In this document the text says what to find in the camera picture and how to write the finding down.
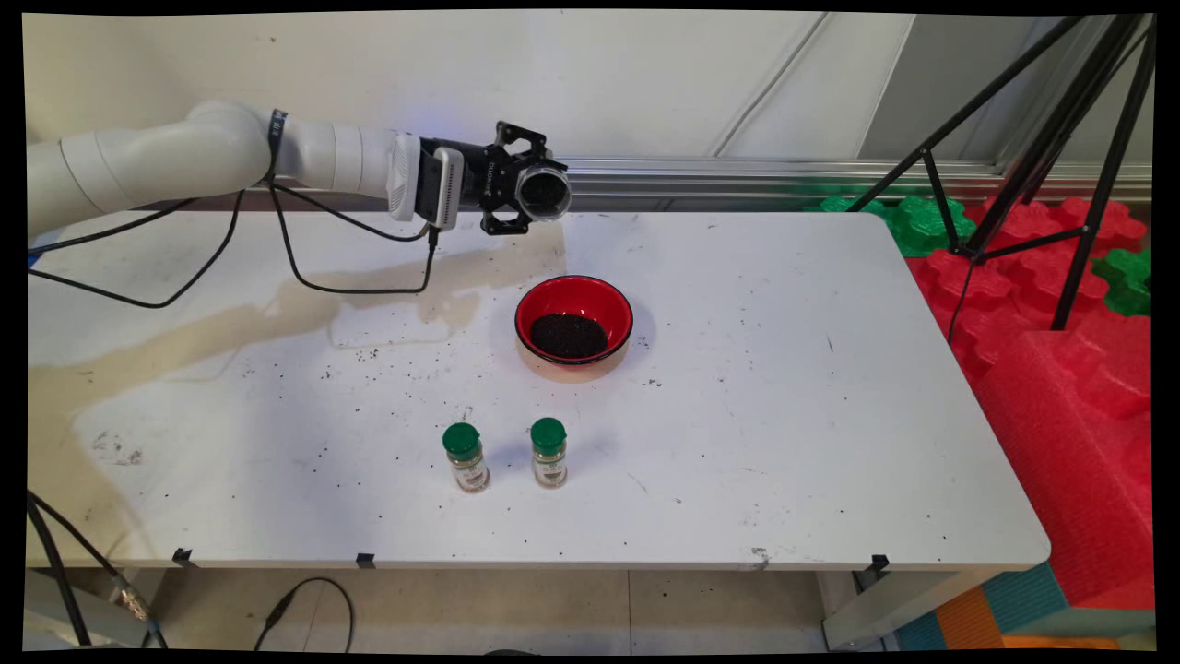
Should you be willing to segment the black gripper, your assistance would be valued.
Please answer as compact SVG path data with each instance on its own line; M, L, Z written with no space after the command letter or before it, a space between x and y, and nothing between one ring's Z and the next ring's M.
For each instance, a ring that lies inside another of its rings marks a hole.
M496 125L496 144L476 146L459 140L424 138L424 156L438 163L440 172L442 157L437 156L439 147L450 147L461 156L460 173L452 176L450 184L438 178L439 192L458 196L459 208L481 208L481 231L489 235L523 235L532 223L530 215L524 213L517 202L517 172L514 164L531 164L549 158L548 138L539 132L527 130L509 121ZM514 211L512 218L502 218L496 210L509 208Z

